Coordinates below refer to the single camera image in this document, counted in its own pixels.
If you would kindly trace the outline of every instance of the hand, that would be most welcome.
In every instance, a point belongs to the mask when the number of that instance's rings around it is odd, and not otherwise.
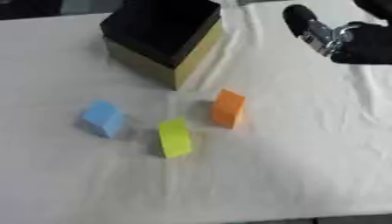
[[[392,22],[391,0],[354,0],[358,7],[379,19]],[[345,64],[392,64],[392,27],[378,24],[352,22],[358,28],[350,30],[354,39],[345,43],[340,52],[332,55],[332,61]]]
[[[332,55],[336,63],[392,65],[392,28],[378,24],[352,22],[358,28],[350,30],[353,41]]]

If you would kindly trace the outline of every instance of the white tablecloth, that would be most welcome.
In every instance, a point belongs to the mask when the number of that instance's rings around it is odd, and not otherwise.
[[[0,221],[262,221],[392,211],[388,68],[335,65],[282,20],[306,3],[331,26],[351,1],[224,3],[227,34],[178,92],[108,57],[105,15],[0,23]],[[221,88],[246,95],[235,130],[208,121]],[[77,125],[94,99],[129,117],[120,140]],[[184,116],[194,153],[154,156],[156,127]]]

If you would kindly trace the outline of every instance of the black lid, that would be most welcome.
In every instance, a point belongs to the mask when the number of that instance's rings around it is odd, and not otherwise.
[[[176,67],[220,19],[220,10],[208,0],[130,0],[101,28],[116,43]]]

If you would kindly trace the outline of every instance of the black box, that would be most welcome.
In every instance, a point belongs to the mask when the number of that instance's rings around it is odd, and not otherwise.
[[[222,34],[208,0],[131,0],[101,23],[112,57],[178,89]]]

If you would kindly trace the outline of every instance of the blue cube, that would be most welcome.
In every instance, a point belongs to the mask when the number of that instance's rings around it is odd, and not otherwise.
[[[124,124],[123,112],[105,101],[93,102],[82,119],[96,135],[108,138],[115,138]]]

